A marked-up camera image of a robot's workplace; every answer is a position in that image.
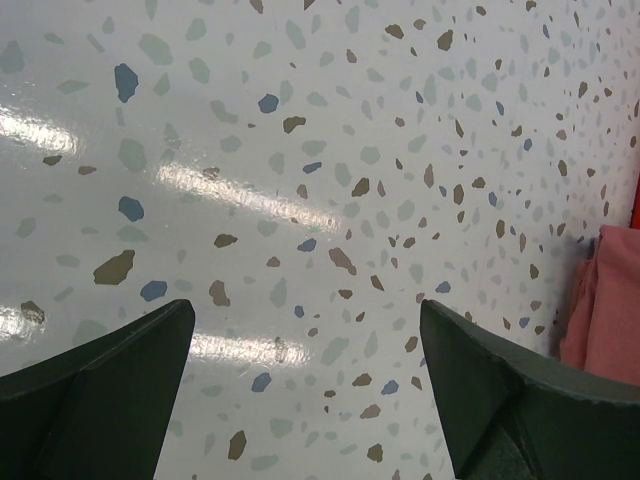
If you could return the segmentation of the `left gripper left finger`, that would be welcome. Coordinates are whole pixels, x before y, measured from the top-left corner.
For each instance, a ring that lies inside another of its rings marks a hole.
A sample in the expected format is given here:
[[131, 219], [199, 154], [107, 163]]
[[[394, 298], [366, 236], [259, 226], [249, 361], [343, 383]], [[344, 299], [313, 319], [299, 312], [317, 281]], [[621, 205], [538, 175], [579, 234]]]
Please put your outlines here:
[[2, 478], [153, 478], [194, 326], [175, 300], [2, 377]]

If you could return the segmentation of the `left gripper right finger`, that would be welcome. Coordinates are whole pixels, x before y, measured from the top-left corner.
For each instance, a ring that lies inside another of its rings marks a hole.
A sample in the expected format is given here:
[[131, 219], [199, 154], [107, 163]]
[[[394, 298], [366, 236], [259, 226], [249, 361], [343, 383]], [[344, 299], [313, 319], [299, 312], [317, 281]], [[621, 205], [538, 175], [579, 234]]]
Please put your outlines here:
[[639, 389], [499, 337], [437, 301], [420, 335], [458, 479], [636, 479]]

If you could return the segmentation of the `red pink t shirt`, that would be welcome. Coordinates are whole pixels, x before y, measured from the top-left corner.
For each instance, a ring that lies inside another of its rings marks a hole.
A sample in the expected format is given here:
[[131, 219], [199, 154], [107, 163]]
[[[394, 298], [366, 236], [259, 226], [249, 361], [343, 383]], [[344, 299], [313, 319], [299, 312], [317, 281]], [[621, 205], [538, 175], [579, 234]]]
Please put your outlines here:
[[561, 361], [611, 380], [639, 384], [639, 232], [604, 226], [578, 269]]

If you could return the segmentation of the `red plastic bin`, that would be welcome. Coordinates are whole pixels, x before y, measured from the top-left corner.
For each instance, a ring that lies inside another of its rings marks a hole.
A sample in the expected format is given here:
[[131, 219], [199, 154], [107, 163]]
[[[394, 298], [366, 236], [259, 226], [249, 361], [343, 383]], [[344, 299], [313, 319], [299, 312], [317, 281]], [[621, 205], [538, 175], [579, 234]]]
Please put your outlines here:
[[629, 221], [629, 227], [631, 229], [639, 230], [640, 226], [640, 170], [637, 171], [635, 180], [635, 191], [633, 195], [633, 201], [631, 205], [631, 216]]

